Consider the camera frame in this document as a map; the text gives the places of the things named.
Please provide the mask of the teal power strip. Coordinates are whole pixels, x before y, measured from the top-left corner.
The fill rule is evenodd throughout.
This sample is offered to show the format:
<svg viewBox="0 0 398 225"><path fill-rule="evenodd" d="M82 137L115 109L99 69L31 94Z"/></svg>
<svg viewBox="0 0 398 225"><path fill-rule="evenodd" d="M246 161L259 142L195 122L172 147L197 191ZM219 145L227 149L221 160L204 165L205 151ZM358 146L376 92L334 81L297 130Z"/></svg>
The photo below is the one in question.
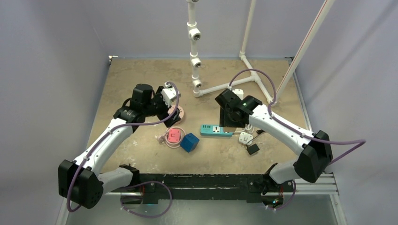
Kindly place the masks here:
<svg viewBox="0 0 398 225"><path fill-rule="evenodd" d="M226 132L222 127L218 125L202 124L200 126L200 134L202 136L213 136L213 137L232 137L232 132Z"/></svg>

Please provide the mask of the blue cube socket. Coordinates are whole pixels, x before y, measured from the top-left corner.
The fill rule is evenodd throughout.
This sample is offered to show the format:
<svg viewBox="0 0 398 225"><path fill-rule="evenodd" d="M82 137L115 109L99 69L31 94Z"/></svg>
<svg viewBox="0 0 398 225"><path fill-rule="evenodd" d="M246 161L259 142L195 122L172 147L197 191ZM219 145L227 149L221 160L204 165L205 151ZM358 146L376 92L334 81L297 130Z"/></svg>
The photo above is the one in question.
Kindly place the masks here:
<svg viewBox="0 0 398 225"><path fill-rule="evenodd" d="M186 152L193 151L199 143L199 138L193 133L186 134L180 142L180 147Z"/></svg>

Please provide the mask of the tan cube plug adapter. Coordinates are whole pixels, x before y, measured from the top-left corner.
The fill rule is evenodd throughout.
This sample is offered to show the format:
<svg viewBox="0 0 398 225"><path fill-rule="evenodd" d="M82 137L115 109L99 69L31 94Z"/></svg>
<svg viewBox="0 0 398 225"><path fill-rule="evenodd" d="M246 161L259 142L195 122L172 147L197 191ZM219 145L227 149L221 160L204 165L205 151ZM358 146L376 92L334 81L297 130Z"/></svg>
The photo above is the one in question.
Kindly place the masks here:
<svg viewBox="0 0 398 225"><path fill-rule="evenodd" d="M236 127L223 127L223 130L225 132L235 132L236 131Z"/></svg>

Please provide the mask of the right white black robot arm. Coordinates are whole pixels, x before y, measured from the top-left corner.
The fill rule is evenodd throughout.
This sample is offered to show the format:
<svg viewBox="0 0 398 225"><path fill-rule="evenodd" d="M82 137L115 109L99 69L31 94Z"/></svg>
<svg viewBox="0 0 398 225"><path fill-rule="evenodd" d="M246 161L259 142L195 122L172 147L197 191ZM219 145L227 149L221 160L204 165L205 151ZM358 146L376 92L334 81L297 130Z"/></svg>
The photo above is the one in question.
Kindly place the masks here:
<svg viewBox="0 0 398 225"><path fill-rule="evenodd" d="M220 126L243 128L252 125L264 130L284 143L297 159L272 165L265 173L263 184L270 191L282 183L303 179L315 183L332 161L329 136L323 132L305 130L269 111L268 107L253 96L241 99L229 89L215 98L220 106Z"/></svg>

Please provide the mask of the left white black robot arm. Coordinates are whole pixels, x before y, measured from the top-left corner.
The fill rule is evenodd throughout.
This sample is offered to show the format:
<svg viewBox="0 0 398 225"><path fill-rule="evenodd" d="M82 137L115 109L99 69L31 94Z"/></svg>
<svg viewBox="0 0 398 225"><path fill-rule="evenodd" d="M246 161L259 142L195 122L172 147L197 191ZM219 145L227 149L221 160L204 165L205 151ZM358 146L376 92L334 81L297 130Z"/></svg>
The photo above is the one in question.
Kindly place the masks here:
<svg viewBox="0 0 398 225"><path fill-rule="evenodd" d="M180 121L178 108L181 93L173 82L165 82L157 90L149 84L138 84L130 98L116 110L109 125L94 143L75 159L63 160L58 167L59 195L66 199L69 212L80 207L93 208L101 197L115 189L136 191L140 185L138 171L129 165L102 173L102 168L116 149L139 127L164 123L171 127Z"/></svg>

